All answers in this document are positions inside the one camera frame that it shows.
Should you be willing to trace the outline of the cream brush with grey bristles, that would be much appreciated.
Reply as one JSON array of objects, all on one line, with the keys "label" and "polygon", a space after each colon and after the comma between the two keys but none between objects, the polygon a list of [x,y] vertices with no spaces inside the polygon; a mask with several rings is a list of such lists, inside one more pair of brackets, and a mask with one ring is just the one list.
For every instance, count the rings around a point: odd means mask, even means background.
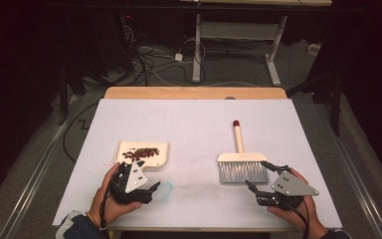
[{"label": "cream brush with grey bristles", "polygon": [[218,156],[220,181],[222,183],[267,183],[268,174],[263,166],[267,158],[262,153],[244,152],[240,122],[233,121],[236,151]]}]

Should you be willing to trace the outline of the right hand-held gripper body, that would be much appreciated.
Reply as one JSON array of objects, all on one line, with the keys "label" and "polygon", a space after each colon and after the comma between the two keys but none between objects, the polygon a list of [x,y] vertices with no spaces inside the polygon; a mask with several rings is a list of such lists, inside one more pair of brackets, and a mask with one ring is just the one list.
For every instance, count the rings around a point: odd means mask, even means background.
[{"label": "right hand-held gripper body", "polygon": [[276,206],[282,210],[296,209],[306,196],[317,196],[319,192],[298,179],[290,172],[283,172],[271,185],[267,198],[258,198],[261,206]]}]

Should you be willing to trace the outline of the cream plastic dustpan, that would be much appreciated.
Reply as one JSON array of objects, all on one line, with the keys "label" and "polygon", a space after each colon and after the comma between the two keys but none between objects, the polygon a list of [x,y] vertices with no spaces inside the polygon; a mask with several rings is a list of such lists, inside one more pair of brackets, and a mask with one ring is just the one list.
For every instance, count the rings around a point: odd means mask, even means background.
[{"label": "cream plastic dustpan", "polygon": [[[141,161],[132,161],[130,158],[124,158],[121,154],[132,148],[156,147],[159,149],[159,154],[143,158]],[[136,162],[142,170],[153,170],[154,168],[162,167],[167,161],[169,144],[167,142],[146,142],[146,141],[121,141],[118,144],[114,155],[115,162],[125,162],[132,164]]]}]

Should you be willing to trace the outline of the person's left hand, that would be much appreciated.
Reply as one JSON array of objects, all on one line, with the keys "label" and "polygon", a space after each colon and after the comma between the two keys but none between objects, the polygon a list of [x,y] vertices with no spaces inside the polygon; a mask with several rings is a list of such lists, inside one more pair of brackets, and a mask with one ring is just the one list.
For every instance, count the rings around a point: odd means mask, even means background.
[{"label": "person's left hand", "polygon": [[112,198],[106,197],[106,189],[111,180],[115,175],[120,164],[115,164],[105,175],[101,187],[96,191],[93,203],[88,212],[88,215],[94,221],[96,227],[100,227],[101,223],[101,213],[104,211],[105,224],[108,225],[118,219],[120,216],[130,213],[142,206],[140,202],[132,202],[126,205],[116,203]]}]

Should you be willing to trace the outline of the wooden table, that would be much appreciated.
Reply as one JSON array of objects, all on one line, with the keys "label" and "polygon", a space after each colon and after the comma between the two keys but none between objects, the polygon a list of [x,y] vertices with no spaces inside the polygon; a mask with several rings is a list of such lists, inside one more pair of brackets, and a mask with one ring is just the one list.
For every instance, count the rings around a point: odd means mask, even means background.
[{"label": "wooden table", "polygon": [[123,229],[266,231],[284,223],[260,207],[241,183],[220,181],[218,156],[235,151],[233,121],[244,151],[271,162],[290,158],[300,127],[291,100],[275,89],[115,88],[100,105],[108,149],[125,141],[169,144],[167,162],[149,170],[162,183],[150,204],[122,217]]}]

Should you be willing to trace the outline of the black stand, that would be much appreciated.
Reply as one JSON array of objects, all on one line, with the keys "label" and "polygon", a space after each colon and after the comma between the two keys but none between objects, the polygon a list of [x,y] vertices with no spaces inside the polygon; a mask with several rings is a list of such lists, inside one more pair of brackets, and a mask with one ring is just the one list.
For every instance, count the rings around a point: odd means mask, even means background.
[{"label": "black stand", "polygon": [[286,91],[291,97],[296,93],[312,93],[315,104],[331,103],[330,126],[336,136],[340,136],[339,116],[342,94],[342,72],[337,66],[331,66],[328,70]]}]

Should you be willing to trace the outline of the metal floor rail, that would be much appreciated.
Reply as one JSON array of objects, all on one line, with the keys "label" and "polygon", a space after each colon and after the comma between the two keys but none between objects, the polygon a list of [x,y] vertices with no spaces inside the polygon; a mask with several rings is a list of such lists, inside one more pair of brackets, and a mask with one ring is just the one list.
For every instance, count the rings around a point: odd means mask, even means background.
[{"label": "metal floor rail", "polygon": [[346,149],[340,136],[337,136],[334,129],[329,124],[329,115],[327,109],[323,105],[316,105],[316,110],[325,124],[328,133],[331,135],[334,145],[339,151],[339,161],[346,178],[358,200],[358,204],[362,208],[376,239],[382,239],[382,215],[378,207],[368,192],[366,185],[363,183],[361,176],[356,169],[348,150]]},{"label": "metal floor rail", "polygon": [[74,117],[74,112],[79,108],[82,97],[72,96],[69,100],[68,109],[71,110],[62,122],[59,122],[48,142],[40,160],[34,169],[27,185],[22,191],[14,209],[12,210],[9,218],[0,229],[0,239],[13,239],[16,231],[18,230],[22,220],[25,217],[42,181],[48,171],[54,151],[56,150],[63,133],[68,128],[70,120]]}]

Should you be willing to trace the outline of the white table frame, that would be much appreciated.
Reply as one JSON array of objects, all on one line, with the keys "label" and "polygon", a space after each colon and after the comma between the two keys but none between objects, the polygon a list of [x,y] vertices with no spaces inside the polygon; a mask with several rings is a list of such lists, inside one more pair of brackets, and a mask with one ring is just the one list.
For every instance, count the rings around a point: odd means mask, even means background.
[{"label": "white table frame", "polygon": [[[210,4],[220,7],[301,7],[302,9],[330,7],[332,0],[180,0],[190,3],[195,7],[208,7]],[[264,60],[272,84],[279,87],[282,83],[275,66],[276,53],[287,23],[287,15],[280,15],[275,23],[249,23],[233,20],[207,21],[202,18],[201,13],[196,14],[195,26],[195,50],[193,57],[192,82],[201,83],[203,77],[202,61],[204,59],[205,47],[202,39],[231,39],[231,40],[256,40],[272,41],[273,46]]]}]

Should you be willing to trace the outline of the pile of red beans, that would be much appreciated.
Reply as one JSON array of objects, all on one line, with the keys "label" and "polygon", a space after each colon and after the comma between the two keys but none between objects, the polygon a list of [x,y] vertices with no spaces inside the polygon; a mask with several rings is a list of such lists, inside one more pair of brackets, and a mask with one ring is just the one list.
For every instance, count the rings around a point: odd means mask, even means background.
[{"label": "pile of red beans", "polygon": [[141,161],[143,158],[152,157],[159,154],[159,149],[156,147],[132,148],[121,155],[124,158],[130,158],[132,161]]}]

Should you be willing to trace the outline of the person's right hand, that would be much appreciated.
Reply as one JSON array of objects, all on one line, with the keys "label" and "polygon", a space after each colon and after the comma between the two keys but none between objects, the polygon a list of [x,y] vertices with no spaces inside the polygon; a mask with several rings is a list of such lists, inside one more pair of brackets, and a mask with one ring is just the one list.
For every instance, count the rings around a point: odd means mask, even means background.
[{"label": "person's right hand", "polygon": [[309,234],[310,230],[326,229],[318,219],[316,206],[311,196],[304,198],[303,203],[296,208],[296,212],[282,210],[274,206],[269,206],[267,211],[289,223],[298,232],[307,231]]}]

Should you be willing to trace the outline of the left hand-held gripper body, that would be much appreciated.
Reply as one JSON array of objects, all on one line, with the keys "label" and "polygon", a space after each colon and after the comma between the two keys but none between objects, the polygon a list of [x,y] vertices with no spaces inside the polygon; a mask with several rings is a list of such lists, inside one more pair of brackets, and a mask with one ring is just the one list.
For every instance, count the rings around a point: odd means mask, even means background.
[{"label": "left hand-held gripper body", "polygon": [[109,195],[118,204],[140,202],[148,204],[152,200],[152,189],[140,189],[147,182],[141,170],[142,162],[131,164],[122,162],[108,184]]}]

